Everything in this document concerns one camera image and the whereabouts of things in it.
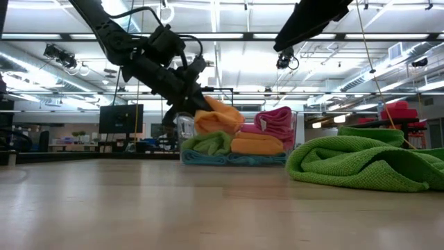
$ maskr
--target orange towel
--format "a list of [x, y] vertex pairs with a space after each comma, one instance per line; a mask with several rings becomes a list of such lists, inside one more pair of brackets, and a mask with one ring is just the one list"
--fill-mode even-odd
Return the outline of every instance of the orange towel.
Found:
[[234, 135], [245, 122], [245, 117], [234, 107], [225, 105], [211, 97], [205, 100], [214, 111], [198, 110], [194, 116], [194, 128], [197, 133], [206, 135], [216, 131], [224, 131]]
[[231, 152], [257, 156], [276, 156], [284, 153], [284, 144], [271, 135], [239, 132], [231, 141]]

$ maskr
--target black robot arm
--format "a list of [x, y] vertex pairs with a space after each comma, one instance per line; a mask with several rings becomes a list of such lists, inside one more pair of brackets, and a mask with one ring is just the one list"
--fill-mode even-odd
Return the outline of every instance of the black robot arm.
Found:
[[[110, 16], [104, 11], [100, 0], [69, 1], [94, 32], [106, 58], [112, 64], [121, 66], [124, 81], [135, 77], [150, 87], [152, 94], [161, 95], [168, 105], [173, 105], [162, 121], [164, 125], [172, 126], [178, 112], [194, 115], [197, 110], [212, 110], [196, 82], [206, 67], [205, 60], [199, 55], [192, 64], [187, 65], [185, 43], [180, 35], [170, 30], [169, 25], [162, 25], [153, 9], [139, 9], [151, 11], [160, 24], [150, 37], [142, 37], [128, 34], [112, 20], [135, 11]], [[183, 66], [167, 69], [174, 56], [182, 58]]]

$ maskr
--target pink towel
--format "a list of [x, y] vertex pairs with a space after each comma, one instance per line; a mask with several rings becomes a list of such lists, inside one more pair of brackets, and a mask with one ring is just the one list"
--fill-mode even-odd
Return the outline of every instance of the pink towel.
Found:
[[260, 112], [254, 124], [244, 124], [241, 132], [271, 135], [284, 143], [284, 149], [292, 149], [295, 144], [295, 118], [289, 107]]

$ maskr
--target folded towel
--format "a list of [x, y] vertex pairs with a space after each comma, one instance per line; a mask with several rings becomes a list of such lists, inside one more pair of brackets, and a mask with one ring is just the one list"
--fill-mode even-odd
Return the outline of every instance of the folded towel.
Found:
[[214, 111], [198, 110], [194, 116], [194, 127], [197, 133], [206, 135], [215, 131], [225, 131], [234, 135], [245, 122], [245, 117], [232, 106], [225, 105], [211, 97], [205, 100]]
[[182, 150], [194, 150], [206, 156], [223, 156], [230, 153], [232, 138], [223, 131], [197, 135], [182, 143]]
[[284, 149], [292, 149], [295, 144], [295, 128], [293, 113], [289, 107], [272, 111], [260, 112], [255, 116], [254, 124], [244, 124], [241, 128], [245, 133], [271, 135], [284, 143]]
[[287, 155], [281, 153], [276, 156], [245, 156], [237, 153], [231, 153], [227, 156], [228, 162], [235, 165], [284, 165], [287, 161]]
[[395, 130], [360, 133], [343, 127], [339, 136], [317, 138], [298, 147], [286, 169], [297, 181], [323, 185], [393, 192], [444, 190], [444, 149], [406, 150], [366, 137], [378, 133], [393, 145], [403, 142]]
[[284, 145], [270, 135], [239, 132], [231, 142], [231, 151], [246, 155], [275, 156], [284, 153]]
[[205, 156], [193, 150], [182, 152], [182, 162], [186, 165], [226, 165], [226, 156]]

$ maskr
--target desk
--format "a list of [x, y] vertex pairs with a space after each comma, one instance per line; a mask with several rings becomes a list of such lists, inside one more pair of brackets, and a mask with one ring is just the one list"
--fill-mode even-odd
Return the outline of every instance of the desk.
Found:
[[[409, 124], [419, 122], [418, 118], [408, 118], [408, 119], [393, 119], [393, 123], [395, 125], [401, 125], [401, 130], [404, 132], [404, 139], [406, 141], [409, 141]], [[379, 128], [380, 126], [391, 126], [390, 120], [382, 120], [382, 121], [375, 121], [375, 122], [366, 122], [363, 124], [355, 124], [350, 125], [349, 127], [352, 128]], [[409, 145], [404, 142], [402, 145], [405, 149], [409, 148]]]
[[91, 148], [97, 148], [97, 144], [50, 144], [48, 146], [50, 148], [50, 151], [53, 151], [56, 147], [61, 147], [62, 151], [65, 152], [67, 150], [67, 147], [70, 147], [72, 149], [82, 149], [83, 151], [91, 151]]

